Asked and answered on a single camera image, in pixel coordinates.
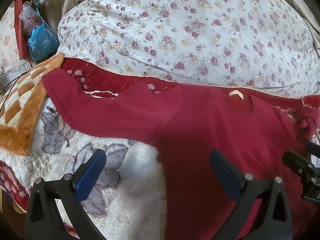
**white floral fabric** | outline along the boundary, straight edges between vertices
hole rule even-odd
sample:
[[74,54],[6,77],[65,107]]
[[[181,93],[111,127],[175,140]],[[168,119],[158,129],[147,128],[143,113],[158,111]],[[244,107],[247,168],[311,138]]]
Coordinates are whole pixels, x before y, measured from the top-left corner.
[[0,74],[6,73],[19,60],[14,29],[14,8],[9,7],[0,20]]
[[59,52],[116,73],[290,96],[316,91],[312,36],[284,0],[86,0],[58,34]]

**black cable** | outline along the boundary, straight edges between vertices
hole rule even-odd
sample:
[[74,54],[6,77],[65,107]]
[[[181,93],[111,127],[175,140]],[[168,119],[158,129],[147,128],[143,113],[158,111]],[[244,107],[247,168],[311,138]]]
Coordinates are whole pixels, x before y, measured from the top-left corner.
[[18,76],[17,78],[14,79],[15,82],[13,83],[12,87],[10,88],[10,91],[9,91],[7,97],[5,98],[5,100],[4,100],[3,103],[2,103],[2,106],[1,106],[1,108],[0,108],[0,113],[1,113],[1,111],[2,111],[2,108],[3,108],[4,104],[5,104],[5,102],[7,101],[8,96],[10,95],[10,93],[11,93],[14,85],[16,84],[16,82],[19,80],[20,77],[22,77],[24,74],[27,74],[28,72],[29,72],[29,70],[26,71],[26,72],[24,72],[24,73],[22,73],[20,76]]

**blue bag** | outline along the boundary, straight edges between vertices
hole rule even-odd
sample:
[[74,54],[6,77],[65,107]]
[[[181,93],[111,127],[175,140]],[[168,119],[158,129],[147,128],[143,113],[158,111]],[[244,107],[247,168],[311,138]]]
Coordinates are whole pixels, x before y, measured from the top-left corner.
[[38,64],[43,58],[58,49],[59,40],[57,35],[42,19],[42,25],[32,30],[31,37],[28,39],[28,46],[33,61]]

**red sweatshirt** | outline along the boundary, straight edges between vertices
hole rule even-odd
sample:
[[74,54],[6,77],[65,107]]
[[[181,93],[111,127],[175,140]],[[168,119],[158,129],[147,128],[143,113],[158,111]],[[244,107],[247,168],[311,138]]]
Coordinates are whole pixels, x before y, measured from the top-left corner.
[[[42,81],[71,128],[157,148],[166,182],[166,240],[209,240],[234,207],[210,167],[214,149],[257,179],[282,178],[293,235],[311,220],[314,208],[300,198],[300,178],[281,158],[286,150],[304,154],[303,135],[310,137],[318,127],[319,109],[297,108],[299,128],[303,128],[298,133],[295,122],[281,109],[252,96],[249,113],[238,111],[217,87],[181,84],[152,94],[145,83],[138,82],[110,99],[85,94],[61,69]],[[239,237],[248,233],[258,208],[254,206]]]

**silver bolt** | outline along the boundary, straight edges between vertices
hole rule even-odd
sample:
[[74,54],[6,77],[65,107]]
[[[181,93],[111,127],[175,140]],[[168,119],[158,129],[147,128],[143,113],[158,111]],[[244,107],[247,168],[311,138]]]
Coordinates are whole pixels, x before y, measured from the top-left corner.
[[39,177],[39,178],[36,178],[35,183],[39,184],[41,181],[42,181],[42,178]]
[[275,177],[275,181],[278,182],[278,183],[281,183],[282,179],[280,177]]
[[253,176],[250,173],[245,174],[244,176],[247,180],[252,180]]
[[72,174],[71,173],[67,173],[67,174],[65,174],[64,176],[63,176],[63,179],[64,180],[69,180],[69,179],[71,179],[72,178]]

